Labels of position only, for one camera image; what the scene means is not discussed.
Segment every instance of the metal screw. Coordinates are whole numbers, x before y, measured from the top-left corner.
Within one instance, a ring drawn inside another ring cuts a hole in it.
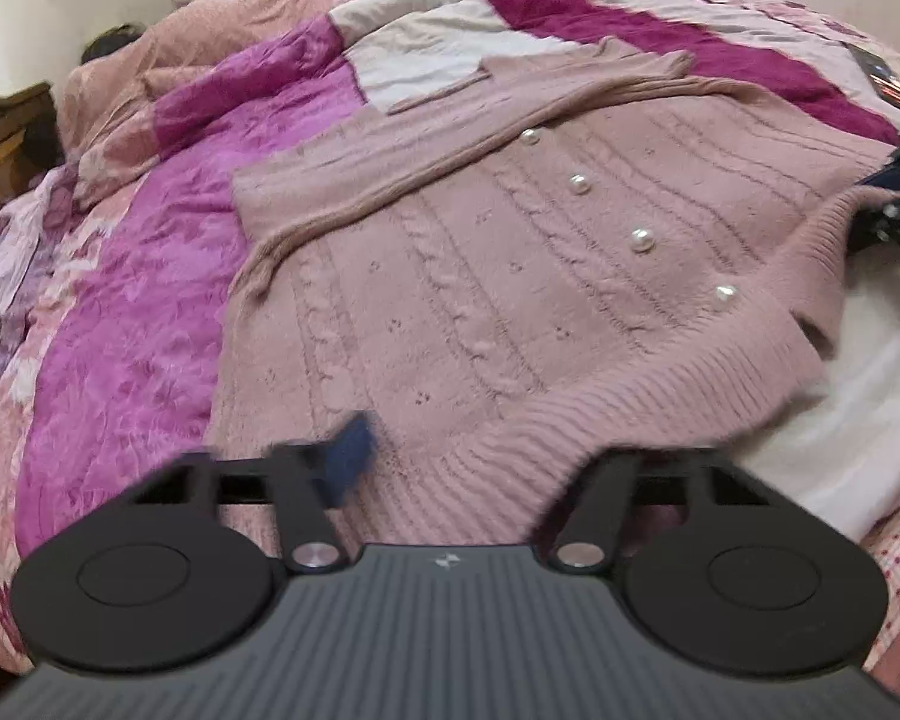
[[[340,551],[333,544],[323,541],[300,544],[293,551],[293,561],[299,565],[305,565],[307,568],[326,568],[339,559]]]
[[[604,560],[604,551],[596,544],[574,541],[557,550],[557,560],[571,568],[589,568]]]

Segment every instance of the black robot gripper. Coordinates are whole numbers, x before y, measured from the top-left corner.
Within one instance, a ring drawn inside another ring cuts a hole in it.
[[[184,455],[36,550],[11,607],[38,667],[0,720],[900,718],[859,669],[878,567],[718,453],[605,452],[545,550],[351,560],[329,446]],[[271,505],[280,559],[218,522],[237,503]],[[648,505],[682,524],[631,554]]]

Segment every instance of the dark hair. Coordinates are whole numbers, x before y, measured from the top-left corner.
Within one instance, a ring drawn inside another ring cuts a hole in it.
[[[98,36],[91,42],[83,55],[80,57],[80,64],[85,65],[94,59],[100,59],[102,56],[111,55],[118,52],[125,46],[129,46],[143,35],[146,27],[139,23],[124,23],[113,29],[106,30],[103,35]]]

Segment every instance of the pink knit cardigan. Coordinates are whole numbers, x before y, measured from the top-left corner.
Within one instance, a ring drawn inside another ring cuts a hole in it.
[[[209,442],[374,410],[349,544],[500,543],[604,447],[772,418],[823,374],[848,225],[887,197],[850,187],[888,146],[689,64],[618,41],[487,60],[244,170]]]

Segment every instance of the pink quilt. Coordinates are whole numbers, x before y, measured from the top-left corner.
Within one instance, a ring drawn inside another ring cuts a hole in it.
[[[234,170],[367,103],[452,83],[487,52],[608,35],[693,50],[699,74],[760,83],[833,127],[895,141],[900,114],[835,41],[899,73],[900,55],[768,0],[207,0],[74,74],[60,124],[86,217],[59,245],[0,381],[0,667],[29,666],[7,608],[21,557],[202,441],[221,311],[245,256]],[[894,527],[868,543],[893,594],[874,656],[900,626]]]

